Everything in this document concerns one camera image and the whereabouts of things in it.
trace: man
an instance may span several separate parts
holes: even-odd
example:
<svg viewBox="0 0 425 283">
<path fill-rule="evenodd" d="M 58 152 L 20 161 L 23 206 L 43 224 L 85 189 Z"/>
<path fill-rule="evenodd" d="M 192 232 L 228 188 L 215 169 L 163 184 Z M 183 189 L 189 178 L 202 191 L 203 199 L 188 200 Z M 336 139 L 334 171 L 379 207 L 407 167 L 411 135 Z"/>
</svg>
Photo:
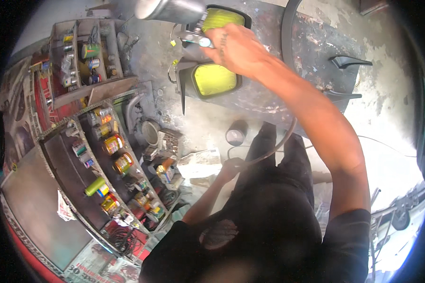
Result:
<svg viewBox="0 0 425 283">
<path fill-rule="evenodd" d="M 364 282 L 368 274 L 370 193 L 359 139 L 332 102 L 242 26 L 206 32 L 217 64 L 260 82 L 298 118 L 333 179 L 323 241 L 313 211 L 311 167 L 302 138 L 292 135 L 284 158 L 246 167 L 227 160 L 214 183 L 176 222 L 142 264 L 140 282 Z M 265 123 L 247 161 L 275 146 Z M 223 209 L 209 216 L 224 184 L 241 171 Z"/>
</svg>

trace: cart wheel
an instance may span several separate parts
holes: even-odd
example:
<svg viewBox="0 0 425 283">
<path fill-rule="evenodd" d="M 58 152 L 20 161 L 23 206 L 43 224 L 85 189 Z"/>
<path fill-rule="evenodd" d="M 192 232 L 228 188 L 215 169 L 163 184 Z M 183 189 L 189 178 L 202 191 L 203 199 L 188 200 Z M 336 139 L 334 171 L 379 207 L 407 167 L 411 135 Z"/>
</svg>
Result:
<svg viewBox="0 0 425 283">
<path fill-rule="evenodd" d="M 404 230 L 409 226 L 410 216 L 406 208 L 395 210 L 392 226 L 398 231 Z"/>
</svg>

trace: black pants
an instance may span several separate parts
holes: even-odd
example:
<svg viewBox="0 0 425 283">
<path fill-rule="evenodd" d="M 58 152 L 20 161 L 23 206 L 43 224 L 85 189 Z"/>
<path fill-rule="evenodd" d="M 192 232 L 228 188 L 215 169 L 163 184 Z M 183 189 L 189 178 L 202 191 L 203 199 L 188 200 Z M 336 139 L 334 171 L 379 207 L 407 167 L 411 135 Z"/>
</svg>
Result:
<svg viewBox="0 0 425 283">
<path fill-rule="evenodd" d="M 253 139 L 246 161 L 252 161 L 275 147 L 277 132 L 275 125 L 264 122 L 260 132 Z M 283 146 L 282 162 L 275 165 L 275 154 L 249 166 L 241 172 L 230 200 L 239 198 L 261 184 L 284 183 L 287 189 L 299 187 L 305 191 L 311 206 L 314 206 L 313 178 L 310 161 L 302 137 L 293 133 Z"/>
</svg>

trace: black t-shirt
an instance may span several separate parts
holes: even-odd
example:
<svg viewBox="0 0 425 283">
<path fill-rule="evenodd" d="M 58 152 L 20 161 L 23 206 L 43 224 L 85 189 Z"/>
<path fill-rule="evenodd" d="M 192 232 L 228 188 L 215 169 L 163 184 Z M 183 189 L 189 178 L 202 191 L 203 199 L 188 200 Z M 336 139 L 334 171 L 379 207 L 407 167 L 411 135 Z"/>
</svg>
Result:
<svg viewBox="0 0 425 283">
<path fill-rule="evenodd" d="M 285 184 L 242 194 L 197 225 L 182 221 L 142 264 L 139 281 L 364 282 L 370 213 L 360 209 L 321 230 L 306 194 Z"/>
</svg>

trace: dirty table surface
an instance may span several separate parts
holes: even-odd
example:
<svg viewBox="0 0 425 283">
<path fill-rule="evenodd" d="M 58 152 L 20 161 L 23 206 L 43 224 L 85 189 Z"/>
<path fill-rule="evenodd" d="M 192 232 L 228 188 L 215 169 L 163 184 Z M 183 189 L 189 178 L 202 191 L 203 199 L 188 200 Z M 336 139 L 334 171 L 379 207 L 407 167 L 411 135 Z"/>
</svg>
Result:
<svg viewBox="0 0 425 283">
<path fill-rule="evenodd" d="M 256 37 L 271 54 L 282 59 L 280 29 L 284 7 L 254 0 L 212 0 L 208 4 L 227 6 L 249 15 L 252 18 L 251 30 Z M 130 65 L 139 65 L 133 68 L 137 69 L 134 72 L 141 81 L 153 81 L 153 89 L 172 86 L 167 79 L 167 69 L 174 59 L 180 59 L 183 56 L 191 59 L 202 56 L 198 45 L 181 48 L 181 44 L 177 44 L 174 48 L 169 44 L 173 24 L 160 21 L 136 21 L 139 21 L 137 26 L 139 26 L 140 39 L 134 46 L 136 49 L 133 50 Z M 335 28 L 301 13 L 297 13 L 294 18 L 292 34 L 295 71 L 301 77 L 310 81 L 321 91 L 352 93 L 359 67 L 350 66 L 345 70 L 338 70 L 329 58 L 338 55 L 361 58 L 363 49 L 360 45 Z M 193 91 L 189 90 L 186 91 L 186 96 L 199 99 Z M 344 112 L 348 101 L 342 100 L 335 105 Z M 244 78 L 240 89 L 209 99 L 208 102 L 244 111 L 251 117 L 283 128 L 289 128 L 291 125 L 292 115 L 283 101 L 260 83 L 248 78 Z M 299 124 L 295 132 L 306 136 Z"/>
</svg>

